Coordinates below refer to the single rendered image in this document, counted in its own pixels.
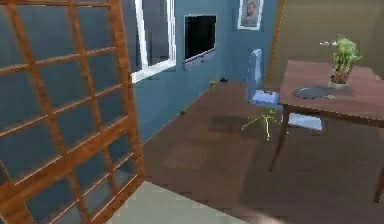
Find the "blue office chair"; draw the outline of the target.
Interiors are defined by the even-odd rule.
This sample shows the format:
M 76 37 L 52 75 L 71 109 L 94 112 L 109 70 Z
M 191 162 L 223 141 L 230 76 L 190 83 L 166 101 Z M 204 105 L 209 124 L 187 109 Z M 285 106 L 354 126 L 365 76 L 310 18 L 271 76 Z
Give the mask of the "blue office chair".
M 281 110 L 282 106 L 278 103 L 279 93 L 267 90 L 264 87 L 265 76 L 263 68 L 263 51 L 255 49 L 249 57 L 249 65 L 246 75 L 246 101 L 262 109 L 259 116 L 249 116 L 249 121 L 242 126 L 242 130 L 258 120 L 264 123 L 266 139 L 270 139 L 270 123 L 277 123 L 275 113 Z M 321 131 L 323 129 L 322 120 L 317 117 L 291 113 L 288 120 L 289 125 Z

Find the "white framed window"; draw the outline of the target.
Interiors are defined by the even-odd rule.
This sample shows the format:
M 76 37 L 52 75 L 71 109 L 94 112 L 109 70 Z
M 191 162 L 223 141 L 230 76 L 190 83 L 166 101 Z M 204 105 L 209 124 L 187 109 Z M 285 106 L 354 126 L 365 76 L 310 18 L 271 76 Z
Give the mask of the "white framed window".
M 175 0 L 132 0 L 140 69 L 132 81 L 144 79 L 176 65 Z

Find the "wooden lattice glass door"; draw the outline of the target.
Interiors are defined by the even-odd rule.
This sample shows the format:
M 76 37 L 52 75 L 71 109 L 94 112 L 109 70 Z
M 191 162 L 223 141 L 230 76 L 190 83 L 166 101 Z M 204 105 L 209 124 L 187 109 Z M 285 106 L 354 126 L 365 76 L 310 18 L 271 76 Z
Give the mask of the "wooden lattice glass door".
M 112 224 L 142 181 L 121 0 L 0 0 L 0 224 Z

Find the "white framed portrait picture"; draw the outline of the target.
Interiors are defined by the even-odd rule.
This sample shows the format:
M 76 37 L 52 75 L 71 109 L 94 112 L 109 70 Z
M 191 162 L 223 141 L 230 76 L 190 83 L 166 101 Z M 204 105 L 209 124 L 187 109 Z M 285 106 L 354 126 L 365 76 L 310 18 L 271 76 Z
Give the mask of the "white framed portrait picture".
M 263 13 L 264 0 L 239 0 L 237 28 L 259 30 Z

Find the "dark grey round plate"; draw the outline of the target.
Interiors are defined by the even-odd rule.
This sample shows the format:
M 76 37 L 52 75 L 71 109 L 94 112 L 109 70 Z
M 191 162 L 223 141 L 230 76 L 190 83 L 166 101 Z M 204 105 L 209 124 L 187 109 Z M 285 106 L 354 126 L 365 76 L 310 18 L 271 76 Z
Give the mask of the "dark grey round plate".
M 293 95 L 301 99 L 323 98 L 331 94 L 331 90 L 324 87 L 302 87 L 296 89 Z

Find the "brown wooden table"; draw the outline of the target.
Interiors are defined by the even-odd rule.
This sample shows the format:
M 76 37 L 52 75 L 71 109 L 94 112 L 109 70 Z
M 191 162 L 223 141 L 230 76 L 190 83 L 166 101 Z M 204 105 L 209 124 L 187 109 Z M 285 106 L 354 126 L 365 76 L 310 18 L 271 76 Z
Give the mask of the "brown wooden table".
M 343 197 L 384 206 L 384 80 L 354 69 L 349 87 L 333 97 L 300 99 L 300 87 L 328 84 L 327 63 L 289 61 L 280 88 L 280 135 L 269 169 L 291 166 L 318 187 L 333 182 Z

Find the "green potted house plant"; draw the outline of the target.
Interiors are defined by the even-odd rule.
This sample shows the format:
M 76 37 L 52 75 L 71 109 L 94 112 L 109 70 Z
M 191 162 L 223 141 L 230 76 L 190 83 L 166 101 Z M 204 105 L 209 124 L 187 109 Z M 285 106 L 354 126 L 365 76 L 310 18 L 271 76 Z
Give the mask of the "green potted house plant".
M 339 37 L 335 43 L 336 50 L 333 54 L 333 73 L 328 86 L 341 89 L 349 86 L 348 78 L 356 62 L 362 56 L 359 54 L 357 44 L 346 37 Z

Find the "black wall television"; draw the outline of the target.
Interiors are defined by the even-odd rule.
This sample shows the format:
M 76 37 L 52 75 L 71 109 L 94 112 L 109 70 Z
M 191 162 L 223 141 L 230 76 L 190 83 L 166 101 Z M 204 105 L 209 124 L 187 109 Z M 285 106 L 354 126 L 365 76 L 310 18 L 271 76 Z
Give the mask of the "black wall television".
M 216 16 L 186 15 L 184 17 L 185 71 L 210 60 L 215 52 Z

